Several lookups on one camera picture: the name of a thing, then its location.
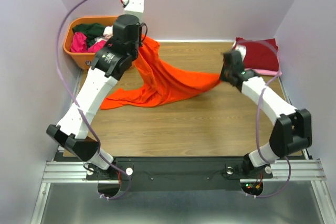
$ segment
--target laundry basket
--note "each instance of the laundry basket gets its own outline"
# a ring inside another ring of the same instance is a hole
[[[73,60],[76,62],[76,64],[81,69],[89,69],[90,64],[93,61],[93,58],[95,56],[95,53],[94,52],[71,52],[70,51],[72,38],[74,36],[74,32],[72,31],[72,28],[77,26],[78,24],[82,24],[82,23],[87,23],[87,24],[101,23],[104,26],[112,26],[116,19],[117,19],[117,16],[113,16],[113,17],[82,17],[82,18],[78,18],[78,19],[74,20],[68,28],[67,36],[66,36],[64,44],[63,44],[64,51],[73,58]]]

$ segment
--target pink cloth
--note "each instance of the pink cloth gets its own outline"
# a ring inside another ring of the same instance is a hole
[[[271,71],[271,70],[265,70],[265,69],[253,69],[255,70],[258,74],[262,76],[275,76],[277,74],[277,71]]]
[[[70,46],[71,52],[87,52],[86,36],[83,33],[76,32],[73,35]]]
[[[97,52],[98,50],[102,49],[105,43],[106,43],[105,40],[95,43],[92,47],[88,49],[88,52]]]
[[[86,36],[83,33],[78,31],[73,35],[72,43],[70,46],[70,51],[71,52],[97,52],[105,45],[105,43],[106,41],[102,40],[100,42],[95,43],[92,47],[87,49]]]

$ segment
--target black mounting plate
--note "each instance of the black mounting plate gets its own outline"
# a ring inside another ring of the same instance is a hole
[[[132,191],[180,191],[180,190],[241,190],[240,179],[253,178],[262,172],[263,178],[272,178],[264,167],[248,176],[241,168],[243,157],[116,157],[116,165],[122,170],[133,169]],[[114,170],[110,178],[87,176],[87,180],[118,179]],[[121,176],[122,188],[128,184]]]

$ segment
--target cable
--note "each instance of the cable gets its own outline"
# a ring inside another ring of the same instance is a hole
[[[144,42],[144,40],[145,40],[146,37],[147,37],[148,27],[147,27],[147,24],[146,24],[146,23],[142,23],[141,26],[145,26],[145,27],[146,27],[145,35],[144,35],[144,37],[143,37],[143,39],[142,39],[142,41],[141,41],[141,42]]]
[[[80,114],[80,116],[82,117],[85,125],[88,127],[89,131],[92,133],[92,135],[95,137],[95,139],[97,140],[98,142],[98,153],[99,153],[99,156],[107,163],[109,164],[109,166],[111,166],[113,169],[116,169],[117,171],[121,172],[122,174],[124,174],[128,180],[129,180],[129,183],[128,183],[128,186],[126,188],[126,190],[121,194],[121,195],[118,195],[118,196],[114,196],[114,197],[105,197],[105,195],[100,195],[100,197],[103,197],[107,200],[110,200],[110,199],[118,199],[118,198],[121,198],[122,196],[124,196],[131,188],[131,185],[132,185],[132,178],[131,176],[127,175],[127,173],[125,171],[123,171],[122,169],[118,168],[117,166],[111,164],[103,155],[100,154],[100,147],[101,147],[101,142],[100,142],[100,139],[98,137],[98,135],[96,134],[96,132],[93,130],[93,128],[91,127],[91,125],[89,124],[87,118],[85,117],[85,115],[83,114],[83,111],[82,109],[80,108],[79,104],[78,104],[78,101],[76,100],[74,94],[70,91],[70,88],[69,86],[67,85],[64,77],[63,77],[63,74],[61,73],[61,70],[60,70],[60,64],[59,64],[59,54],[58,54],[58,44],[59,44],[59,38],[60,38],[60,35],[61,35],[61,32],[62,32],[62,29],[64,27],[64,24],[66,22],[66,20],[68,19],[68,17],[71,15],[71,13],[80,5],[82,5],[83,3],[85,3],[86,1],[88,0],[82,0],[81,2],[79,2],[77,5],[75,5],[68,13],[67,15],[64,17],[64,19],[62,20],[59,28],[58,28],[58,32],[57,32],[57,37],[56,37],[56,43],[55,43],[55,48],[56,48],[56,70],[57,70],[57,73],[61,79],[61,81],[63,82],[63,85],[64,87],[66,88],[66,90],[68,91],[68,93],[70,94],[71,96],[71,99],[73,101],[73,103],[77,106],[78,108],[78,112]]]
[[[261,183],[263,182],[263,181],[262,181],[262,179],[263,179],[263,177],[262,177],[262,173],[260,173],[260,175],[261,175],[261,179],[260,179],[260,182],[259,182],[258,186],[260,186]]]
[[[276,75],[270,79],[268,82],[266,82],[265,84],[265,87],[262,89],[261,91],[261,94],[259,96],[259,100],[258,100],[258,107],[257,107],[257,116],[256,116],[256,144],[257,144],[257,150],[258,150],[258,154],[259,156],[261,157],[261,159],[266,162],[267,164],[270,163],[270,161],[266,160],[264,158],[264,156],[262,155],[261,153],[261,150],[260,150],[260,141],[259,141],[259,120],[260,120],[260,109],[261,109],[261,106],[263,104],[263,95],[265,93],[265,90],[266,88],[270,85],[271,82],[273,82],[274,80],[276,80],[278,77],[280,77],[281,75],[281,70],[280,70],[280,62],[279,62],[279,57],[278,57],[278,53],[276,51],[276,49],[274,48],[274,46],[272,46],[270,43],[264,41],[264,40],[258,40],[258,41],[253,41],[253,40],[240,40],[240,41],[237,41],[236,44],[237,45],[242,45],[242,44],[245,44],[245,43],[249,43],[249,42],[254,42],[254,43],[259,43],[259,44],[262,44],[264,45],[265,47],[267,47],[268,49],[270,49],[273,54],[277,57],[278,59],[278,64],[279,64],[279,70],[278,72],[276,73]],[[256,195],[251,195],[252,197],[255,197],[255,198],[269,198],[269,197],[272,197],[272,196],[275,196],[279,193],[281,193],[287,186],[288,186],[288,183],[289,183],[289,180],[290,180],[290,176],[291,176],[291,165],[290,165],[290,162],[289,162],[289,159],[287,157],[285,157],[285,160],[287,161],[288,163],[288,178],[284,184],[284,186],[278,190],[277,192],[273,193],[273,194],[269,194],[269,195],[264,195],[264,196],[256,196]]]
[[[259,184],[261,184],[261,182],[262,182],[262,172],[260,172],[260,174],[258,174],[258,176],[257,176],[257,180],[253,183],[253,185],[255,185],[255,184],[258,183],[259,176],[260,176],[260,183],[259,183]]]

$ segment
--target orange cloth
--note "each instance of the orange cloth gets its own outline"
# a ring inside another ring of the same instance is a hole
[[[185,71],[159,59],[160,44],[146,37],[134,64],[143,86],[136,90],[118,89],[104,99],[101,109],[123,105],[154,107],[194,97],[220,83],[219,74]]]

